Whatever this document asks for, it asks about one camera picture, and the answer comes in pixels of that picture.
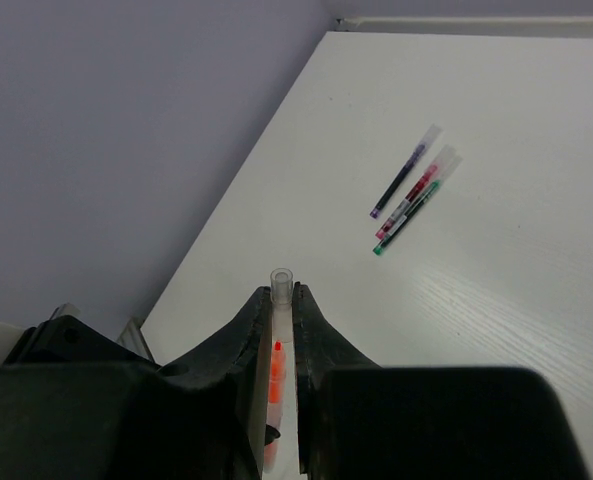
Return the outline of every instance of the clear plastic tube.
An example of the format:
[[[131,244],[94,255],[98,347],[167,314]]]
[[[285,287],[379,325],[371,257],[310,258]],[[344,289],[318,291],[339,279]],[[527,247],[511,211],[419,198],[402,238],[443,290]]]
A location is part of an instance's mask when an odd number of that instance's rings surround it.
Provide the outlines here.
[[[277,268],[270,277],[272,299],[272,332],[283,343],[292,341],[292,293],[294,275],[287,268]]]

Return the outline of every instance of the red pen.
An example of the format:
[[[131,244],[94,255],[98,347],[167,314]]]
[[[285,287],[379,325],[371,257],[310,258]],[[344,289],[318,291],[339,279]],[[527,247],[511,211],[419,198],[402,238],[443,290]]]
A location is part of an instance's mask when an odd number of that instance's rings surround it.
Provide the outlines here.
[[[405,214],[405,211],[409,208],[412,202],[418,198],[418,196],[425,190],[429,182],[432,178],[436,178],[436,176],[440,173],[440,171],[447,165],[447,163],[456,155],[456,149],[446,145],[442,148],[436,158],[429,164],[429,167],[423,173],[423,176],[420,177],[416,185],[409,191],[405,199],[400,202],[400,205],[396,207],[396,210],[389,216],[389,218],[383,223],[383,226],[380,227],[380,230],[376,232],[376,237],[379,239],[383,239],[385,234],[389,232],[389,230],[394,226],[394,224]]]

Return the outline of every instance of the wall baseboard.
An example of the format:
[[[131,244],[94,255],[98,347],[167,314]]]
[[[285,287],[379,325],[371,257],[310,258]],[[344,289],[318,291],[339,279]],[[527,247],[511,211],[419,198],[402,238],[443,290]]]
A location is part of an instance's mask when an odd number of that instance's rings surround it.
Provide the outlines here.
[[[593,17],[356,17],[339,32],[593,38]]]

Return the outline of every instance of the pen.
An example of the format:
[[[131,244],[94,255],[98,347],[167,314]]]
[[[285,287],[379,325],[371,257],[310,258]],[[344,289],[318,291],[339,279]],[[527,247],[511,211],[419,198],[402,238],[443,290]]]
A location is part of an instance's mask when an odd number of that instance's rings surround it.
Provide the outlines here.
[[[400,202],[396,210],[389,216],[389,218],[383,223],[380,227],[380,230],[376,232],[376,237],[379,239],[383,239],[385,234],[394,226],[394,224],[398,221],[400,217],[407,211],[408,207],[418,198],[418,196],[423,192],[423,190],[427,187],[430,180],[432,178],[436,178],[440,171],[445,167],[445,165],[454,157],[456,154],[456,150],[449,145],[442,148],[442,150],[436,155],[436,158],[429,164],[429,167],[423,173],[423,176],[420,177],[416,185],[412,187],[409,191],[405,199]]]
[[[383,250],[394,241],[394,239],[403,231],[403,227],[409,223],[409,221],[420,211],[423,206],[429,202],[429,200],[436,194],[440,189],[441,185],[447,180],[447,177],[452,174],[456,167],[460,164],[463,159],[461,157],[454,157],[449,165],[439,174],[438,178],[434,180],[429,187],[418,197],[418,199],[409,207],[406,215],[403,215],[391,228],[389,232],[385,234],[385,237],[380,241],[378,245],[374,247],[374,253],[381,255]]]
[[[440,135],[441,131],[442,130],[436,125],[432,125],[431,127],[429,127],[427,133],[425,133],[423,138],[421,138],[420,142],[418,142],[418,145],[414,149],[414,153],[412,153],[412,156],[409,157],[407,163],[403,165],[401,171],[398,172],[398,175],[396,175],[394,181],[389,185],[387,190],[385,190],[385,193],[383,193],[383,196],[380,197],[380,200],[378,200],[378,203],[369,214],[372,218],[378,218],[381,210],[385,208],[385,205],[387,205],[387,202],[389,202],[390,198],[392,198],[398,187],[400,187],[400,184],[403,183],[405,177],[407,177],[409,172],[412,171],[412,169],[416,166],[416,164],[422,158],[425,152],[429,150],[429,148],[432,146],[438,135]]]

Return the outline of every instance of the purple pen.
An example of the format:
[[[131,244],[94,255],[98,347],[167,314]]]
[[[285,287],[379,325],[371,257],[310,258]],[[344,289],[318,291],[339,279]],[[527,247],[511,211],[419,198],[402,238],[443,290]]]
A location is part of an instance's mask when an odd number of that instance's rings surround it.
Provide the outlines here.
[[[423,138],[421,138],[420,142],[418,142],[418,145],[414,149],[414,153],[412,153],[412,156],[409,157],[407,163],[403,165],[401,171],[398,172],[398,175],[396,175],[394,181],[389,185],[387,190],[385,190],[385,193],[382,197],[380,197],[380,200],[378,200],[378,203],[376,204],[372,212],[369,214],[372,218],[378,218],[381,210],[385,208],[387,202],[389,202],[394,193],[396,193],[396,190],[398,190],[400,184],[403,183],[405,177],[407,177],[409,172],[412,171],[412,169],[416,166],[418,161],[423,157],[427,150],[429,150],[429,148],[432,146],[432,144],[434,143],[436,138],[438,138],[438,135],[440,135],[441,132],[442,130],[440,129],[440,127],[437,127],[436,125],[432,125],[431,127],[429,127],[427,133],[425,133]]]

